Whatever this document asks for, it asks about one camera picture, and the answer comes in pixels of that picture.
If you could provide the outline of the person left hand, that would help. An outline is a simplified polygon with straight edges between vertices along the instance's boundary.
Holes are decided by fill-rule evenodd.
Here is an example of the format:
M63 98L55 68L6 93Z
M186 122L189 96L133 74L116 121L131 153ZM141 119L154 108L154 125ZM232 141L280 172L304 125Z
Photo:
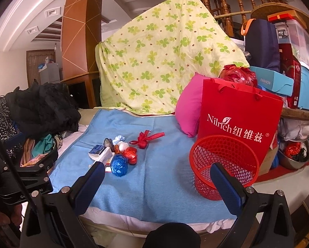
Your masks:
M22 223L22 205L15 205L8 215L0 211L0 226L13 223L16 227Z

